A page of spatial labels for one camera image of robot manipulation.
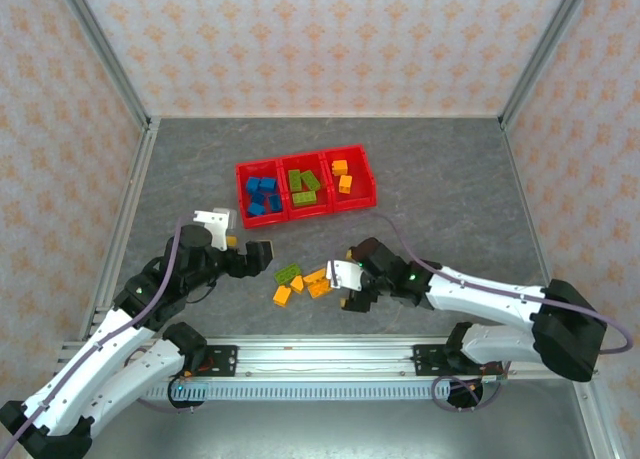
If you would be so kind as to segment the red plastic bin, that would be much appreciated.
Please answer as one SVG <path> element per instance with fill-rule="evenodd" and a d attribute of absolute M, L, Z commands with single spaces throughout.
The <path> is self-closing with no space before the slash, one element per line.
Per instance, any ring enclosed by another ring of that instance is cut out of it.
<path fill-rule="evenodd" d="M 320 153 L 306 153 L 281 158 L 281 170 L 284 174 L 284 208 L 290 220 L 311 218 L 316 216 L 327 216 L 333 212 L 333 205 L 328 190 L 328 175 L 325 171 L 325 160 Z M 315 191 L 317 194 L 317 204 L 313 206 L 299 207 L 293 206 L 289 189 L 288 171 L 299 169 L 301 173 L 311 170 L 316 178 L 321 182 L 321 189 Z"/>
<path fill-rule="evenodd" d="M 261 161 L 239 163 L 235 167 L 236 174 L 236 189 L 237 200 L 239 206 L 239 215 L 242 223 L 246 229 L 258 228 L 267 225 L 274 225 L 286 222 L 289 219 L 289 215 L 284 208 L 284 174 L 281 170 L 280 163 L 275 159 L 267 159 Z M 283 211 L 281 213 L 271 213 L 269 210 L 268 201 L 263 205 L 266 208 L 266 213 L 259 217 L 250 217 L 247 214 L 247 208 L 251 204 L 251 195 L 245 190 L 245 184 L 249 177 L 273 177 L 277 179 L 277 191 L 275 193 L 269 193 L 261 191 L 267 198 L 270 194 L 278 194 L 281 197 Z"/>
<path fill-rule="evenodd" d="M 325 149 L 322 152 L 328 174 L 328 190 L 335 213 L 372 208 L 377 205 L 376 180 L 365 148 L 361 144 Z M 339 191 L 340 177 L 333 174 L 335 161 L 347 163 L 352 178 L 350 192 Z"/>

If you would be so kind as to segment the wide aluminium base rail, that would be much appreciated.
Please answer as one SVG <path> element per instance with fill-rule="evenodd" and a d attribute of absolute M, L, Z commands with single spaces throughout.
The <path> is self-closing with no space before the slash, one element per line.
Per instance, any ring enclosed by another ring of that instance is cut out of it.
<path fill-rule="evenodd" d="M 495 340 L 495 329 L 484 333 L 490 341 L 492 359 L 476 363 L 501 362 L 508 366 L 530 366 L 542 376 L 554 373 L 531 348 L 525 335 L 510 331 L 506 346 Z M 417 376 L 410 360 L 416 344 L 442 344 L 456 350 L 446 339 L 411 336 L 242 336 L 205 339 L 185 328 L 146 342 L 127 343 L 112 339 L 102 351 L 114 356 L 115 368 L 139 365 L 145 372 L 164 367 L 169 375 L 179 372 L 194 382 L 374 382 L 431 380 L 440 376 Z M 239 348 L 234 377 L 198 377 L 195 375 L 207 345 L 236 345 Z M 463 376 L 494 381 L 502 376 Z"/>

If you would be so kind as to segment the aluminium side frame rail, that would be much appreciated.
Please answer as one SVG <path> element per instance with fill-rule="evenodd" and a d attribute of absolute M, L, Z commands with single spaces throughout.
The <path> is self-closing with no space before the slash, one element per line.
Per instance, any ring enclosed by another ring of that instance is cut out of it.
<path fill-rule="evenodd" d="M 149 162 L 153 153 L 161 119 L 152 116 L 143 128 L 132 164 L 125 181 L 114 230 L 104 257 L 89 313 L 94 315 L 100 308 L 109 306 L 115 293 L 122 261 L 125 255 L 137 205 L 144 185 Z"/>
<path fill-rule="evenodd" d="M 544 282 L 546 284 L 548 284 L 551 279 L 553 278 L 553 271 L 552 268 L 550 267 L 549 261 L 548 261 L 548 255 L 547 252 L 545 250 L 544 245 L 540 242 L 540 237 L 538 234 L 538 230 L 536 227 L 536 223 L 534 221 L 534 218 L 532 216 L 531 213 L 531 209 L 529 207 L 529 202 L 528 202 L 528 198 L 527 198 L 527 194 L 526 194 L 526 190 L 525 190 L 525 184 L 523 179 L 521 178 L 519 169 L 517 167 L 517 161 L 516 161 L 516 156 L 515 156 L 515 152 L 514 152 L 514 148 L 511 145 L 508 133 L 506 129 L 502 129 L 501 130 L 501 135 L 502 135 L 502 139 L 504 142 L 504 146 L 509 158 L 509 162 L 511 165 L 511 169 L 515 178 L 515 182 L 516 182 L 516 187 L 519 193 L 519 197 L 520 197 L 520 201 L 522 203 L 522 207 L 524 210 L 524 215 L 526 218 L 526 222 L 528 225 L 528 229 L 531 235 L 531 239 L 533 242 L 533 246 L 535 249 L 535 253 L 536 253 L 536 257 L 537 257 L 537 261 L 539 264 L 539 268 L 541 271 L 541 276 L 544 280 Z"/>

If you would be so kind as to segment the thin aluminium wall rail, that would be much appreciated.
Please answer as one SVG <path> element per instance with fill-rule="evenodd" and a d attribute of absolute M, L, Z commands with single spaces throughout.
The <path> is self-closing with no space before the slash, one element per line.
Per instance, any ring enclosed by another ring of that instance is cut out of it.
<path fill-rule="evenodd" d="M 216 119 L 489 119 L 499 121 L 501 115 L 498 113 L 462 113 L 462 114 L 417 114 L 417 113 L 396 113 L 396 114 L 374 114 L 374 113 L 302 113 L 302 114 L 223 114 L 223 115 L 151 115 L 149 123 L 159 123 L 162 120 L 216 120 Z"/>

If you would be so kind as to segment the aluminium frame post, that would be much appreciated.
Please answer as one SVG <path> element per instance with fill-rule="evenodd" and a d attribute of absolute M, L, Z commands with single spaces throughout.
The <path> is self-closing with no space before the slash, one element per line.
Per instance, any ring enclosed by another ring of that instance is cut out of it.
<path fill-rule="evenodd" d="M 129 113 L 142 129 L 147 129 L 151 121 L 150 115 L 146 111 L 88 0 L 65 1 L 78 20 L 81 29 L 123 99 Z"/>
<path fill-rule="evenodd" d="M 502 131 L 507 131 L 514 124 L 520 109 L 582 3 L 583 0 L 560 0 L 502 112 L 497 117 Z"/>

